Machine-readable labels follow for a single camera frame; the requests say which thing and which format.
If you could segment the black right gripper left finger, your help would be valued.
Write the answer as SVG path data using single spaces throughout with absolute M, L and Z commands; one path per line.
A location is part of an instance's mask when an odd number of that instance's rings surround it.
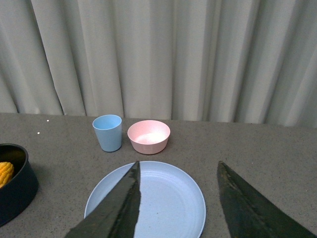
M 141 203 L 141 170 L 136 161 L 99 205 L 67 238 L 132 238 Z

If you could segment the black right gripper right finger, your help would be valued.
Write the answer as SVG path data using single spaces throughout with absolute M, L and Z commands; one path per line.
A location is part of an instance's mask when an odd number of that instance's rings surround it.
M 219 197 L 232 238 L 315 238 L 316 235 L 282 212 L 220 161 Z

